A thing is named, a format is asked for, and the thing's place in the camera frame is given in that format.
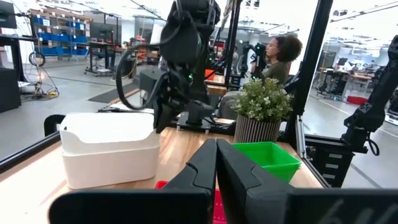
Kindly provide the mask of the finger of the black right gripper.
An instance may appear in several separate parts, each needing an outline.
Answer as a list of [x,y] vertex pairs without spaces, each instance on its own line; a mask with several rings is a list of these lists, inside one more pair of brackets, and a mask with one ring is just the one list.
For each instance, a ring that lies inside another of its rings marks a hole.
[[174,119],[175,111],[167,103],[157,100],[154,104],[154,129],[160,134],[167,125]]

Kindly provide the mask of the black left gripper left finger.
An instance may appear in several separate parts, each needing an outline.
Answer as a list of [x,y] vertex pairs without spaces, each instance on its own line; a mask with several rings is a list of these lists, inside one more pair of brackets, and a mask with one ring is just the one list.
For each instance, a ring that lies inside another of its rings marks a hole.
[[77,190],[54,200],[51,224],[212,223],[215,139],[206,140],[161,189]]

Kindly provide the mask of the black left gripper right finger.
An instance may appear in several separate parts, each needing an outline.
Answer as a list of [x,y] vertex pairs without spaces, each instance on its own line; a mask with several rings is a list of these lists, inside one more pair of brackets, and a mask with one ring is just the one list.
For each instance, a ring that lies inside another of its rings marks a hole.
[[228,223],[397,223],[396,189],[295,188],[224,139],[217,145],[218,185]]

